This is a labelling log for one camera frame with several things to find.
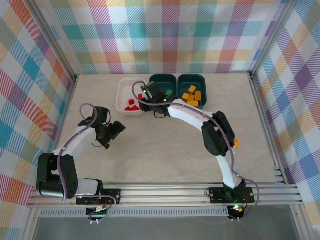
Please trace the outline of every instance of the plaid wall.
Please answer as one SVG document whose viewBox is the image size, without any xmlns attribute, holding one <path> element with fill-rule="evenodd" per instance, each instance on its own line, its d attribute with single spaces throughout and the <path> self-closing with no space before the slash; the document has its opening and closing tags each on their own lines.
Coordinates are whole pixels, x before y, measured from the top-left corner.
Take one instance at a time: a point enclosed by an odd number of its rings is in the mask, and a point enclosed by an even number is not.
<svg viewBox="0 0 320 240">
<path fill-rule="evenodd" d="M 75 72 L 148 74 L 248 71 L 285 0 L 37 2 Z"/>
<path fill-rule="evenodd" d="M 71 80 L 23 0 L 0 0 L 0 240 L 15 240 Z"/>
<path fill-rule="evenodd" d="M 320 236 L 320 0 L 300 0 L 258 73 L 282 164 Z"/>
</svg>

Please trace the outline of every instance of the marble table surface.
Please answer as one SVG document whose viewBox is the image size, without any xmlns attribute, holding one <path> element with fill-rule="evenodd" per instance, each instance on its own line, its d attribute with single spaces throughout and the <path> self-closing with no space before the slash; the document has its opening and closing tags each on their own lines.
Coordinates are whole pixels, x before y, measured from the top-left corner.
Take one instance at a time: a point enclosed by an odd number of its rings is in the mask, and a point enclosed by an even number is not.
<svg viewBox="0 0 320 240">
<path fill-rule="evenodd" d="M 81 75 L 61 132 L 65 142 L 82 120 L 79 106 L 90 103 L 111 111 L 111 121 L 126 126 L 106 150 L 88 145 L 76 161 L 80 178 L 104 182 L 184 182 L 221 183 L 222 173 L 214 156 L 204 146 L 201 132 L 175 118 L 156 119 L 152 112 L 122 116 L 116 109 L 118 84 L 125 78 L 152 74 Z M 202 74 L 206 80 L 207 104 L 203 110 L 222 111 L 229 120 L 239 147 L 235 169 L 245 178 L 259 183 L 274 183 L 274 165 L 264 135 L 248 77 L 244 73 Z M 91 116 L 92 109 L 83 109 Z"/>
</svg>

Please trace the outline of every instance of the teal bin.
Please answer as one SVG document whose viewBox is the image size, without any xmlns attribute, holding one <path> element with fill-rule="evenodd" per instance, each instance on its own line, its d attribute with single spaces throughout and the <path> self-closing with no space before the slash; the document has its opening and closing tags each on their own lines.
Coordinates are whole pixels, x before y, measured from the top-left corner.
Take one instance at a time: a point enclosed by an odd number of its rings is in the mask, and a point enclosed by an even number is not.
<svg viewBox="0 0 320 240">
<path fill-rule="evenodd" d="M 150 77 L 150 82 L 157 83 L 164 93 L 171 90 L 173 95 L 177 95 L 177 78 L 172 74 L 155 74 Z"/>
<path fill-rule="evenodd" d="M 201 101 L 198 109 L 203 109 L 207 103 L 207 88 L 206 80 L 199 74 L 182 74 L 178 77 L 177 91 L 179 98 L 182 98 L 184 93 L 187 93 L 191 86 L 196 87 L 196 91 L 201 92 Z"/>
</svg>

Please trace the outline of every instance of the white tray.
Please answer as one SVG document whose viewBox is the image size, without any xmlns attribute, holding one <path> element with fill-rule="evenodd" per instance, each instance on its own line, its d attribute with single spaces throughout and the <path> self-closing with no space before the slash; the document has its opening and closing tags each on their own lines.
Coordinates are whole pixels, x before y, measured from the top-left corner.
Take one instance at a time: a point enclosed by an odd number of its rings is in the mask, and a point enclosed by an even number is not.
<svg viewBox="0 0 320 240">
<path fill-rule="evenodd" d="M 143 113 L 143 111 L 141 111 L 141 110 L 137 110 L 137 111 L 126 111 L 125 110 L 126 107 L 133 107 L 134 105 L 139 107 L 139 102 L 134 97 L 134 95 L 132 93 L 133 84 L 135 82 L 139 82 L 139 81 L 146 82 L 143 78 L 138 78 L 138 77 L 125 78 L 119 82 L 118 92 L 116 95 L 115 107 L 120 112 L 120 114 L 122 114 L 124 116 L 138 116 Z M 141 89 L 142 86 L 143 86 L 142 83 L 135 85 L 134 92 L 137 96 L 138 96 L 138 94 L 142 94 L 143 97 L 145 97 L 146 95 Z M 134 99 L 134 105 L 129 105 L 129 102 L 128 102 L 129 99 Z"/>
</svg>

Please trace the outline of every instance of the black bracket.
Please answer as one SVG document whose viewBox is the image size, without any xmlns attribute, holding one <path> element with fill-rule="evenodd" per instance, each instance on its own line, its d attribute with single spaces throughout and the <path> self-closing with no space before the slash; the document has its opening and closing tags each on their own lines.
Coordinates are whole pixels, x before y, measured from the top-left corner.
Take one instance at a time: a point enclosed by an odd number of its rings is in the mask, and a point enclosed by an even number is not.
<svg viewBox="0 0 320 240">
<path fill-rule="evenodd" d="M 116 199 L 116 204 L 120 204 L 121 189 L 102 189 L 101 195 L 110 195 Z M 93 198 L 93 197 L 77 197 L 76 205 L 114 205 L 114 201 L 109 197 Z"/>
<path fill-rule="evenodd" d="M 210 197 L 211 204 L 252 204 L 255 202 L 254 192 L 251 187 L 245 187 L 239 193 L 235 200 L 230 201 L 228 191 L 224 187 L 210 187 L 207 189 L 207 194 Z"/>
</svg>

